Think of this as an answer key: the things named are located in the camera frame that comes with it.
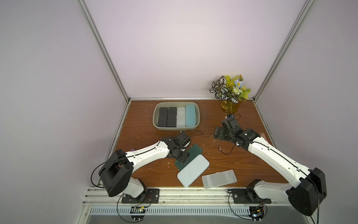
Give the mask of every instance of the white flower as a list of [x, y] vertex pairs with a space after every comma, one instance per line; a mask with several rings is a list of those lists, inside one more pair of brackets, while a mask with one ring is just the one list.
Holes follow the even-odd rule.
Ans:
[[234, 92], [236, 95], [240, 95], [240, 93], [242, 93], [242, 89], [235, 86], [234, 89], [233, 89], [233, 92]]

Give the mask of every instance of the metal vent grille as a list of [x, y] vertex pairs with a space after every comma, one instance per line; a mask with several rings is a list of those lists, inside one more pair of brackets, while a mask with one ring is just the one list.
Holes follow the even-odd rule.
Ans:
[[[237, 215], [248, 215], [249, 207], [247, 206], [232, 206], [232, 210]], [[129, 213], [140, 213], [133, 211], [130, 206], [118, 206], [120, 215], [129, 215]], [[118, 215], [116, 206], [93, 206], [90, 212], [91, 215]], [[233, 216], [229, 206], [153, 206], [146, 208], [143, 215], [222, 215]]]

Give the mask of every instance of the gray plastic tray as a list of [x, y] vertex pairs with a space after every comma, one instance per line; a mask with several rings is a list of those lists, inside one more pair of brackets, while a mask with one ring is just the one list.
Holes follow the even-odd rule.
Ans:
[[[158, 127], [158, 119], [159, 119], [159, 108], [161, 107], [186, 107], [186, 105], [194, 105], [195, 106], [195, 123], [196, 125], [193, 127]], [[199, 107], [194, 102], [162, 102], [158, 103], [155, 106], [154, 113], [153, 113], [153, 125], [159, 130], [167, 130], [167, 131], [184, 131], [184, 130], [194, 130], [200, 123], [200, 111]]]

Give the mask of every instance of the black mounting plate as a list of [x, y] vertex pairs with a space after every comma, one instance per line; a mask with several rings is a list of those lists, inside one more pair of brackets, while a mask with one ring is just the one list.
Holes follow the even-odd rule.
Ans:
[[[146, 197], [146, 199], [142, 202], [142, 204], [158, 204], [159, 202], [159, 189], [157, 188], [148, 188], [148, 193], [150, 197]], [[122, 197], [122, 204], [139, 204], [141, 203], [136, 198], [126, 195]]]
[[259, 202], [252, 202], [249, 200], [249, 196], [247, 195], [247, 189], [236, 188], [236, 189], [229, 189], [228, 191], [232, 191], [231, 196], [234, 199], [234, 204], [261, 204], [261, 201], [264, 204], [271, 204], [271, 199], [262, 199], [259, 198], [257, 195], [254, 197], [254, 201]]

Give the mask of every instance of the artificial flower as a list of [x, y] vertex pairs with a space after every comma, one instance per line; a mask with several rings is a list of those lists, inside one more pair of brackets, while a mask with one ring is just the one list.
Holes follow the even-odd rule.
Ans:
[[238, 88], [242, 88], [244, 86], [244, 84], [242, 83], [242, 81], [239, 81], [238, 79], [234, 81], [235, 85], [238, 87]]
[[240, 93], [242, 93], [241, 88], [238, 88], [237, 86], [235, 86], [235, 87], [233, 88], [233, 91], [234, 91], [234, 93], [235, 93], [236, 95], [240, 95]]

